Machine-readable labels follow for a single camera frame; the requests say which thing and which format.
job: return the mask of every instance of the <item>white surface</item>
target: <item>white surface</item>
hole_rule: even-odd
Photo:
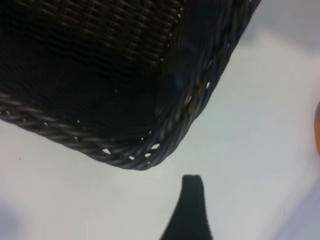
[[[205,111],[148,171],[93,161],[1,121],[0,181],[25,239],[159,239],[184,174],[204,181],[216,240],[291,239],[281,229],[320,181],[319,12],[318,0],[262,1]],[[299,239],[319,239],[309,237]]]

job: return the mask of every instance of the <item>black object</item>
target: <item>black object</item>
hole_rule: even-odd
[[[203,111],[261,0],[0,0],[0,119],[146,170]]]
[[[185,175],[179,201],[161,240],[212,240],[204,185],[199,175]]]

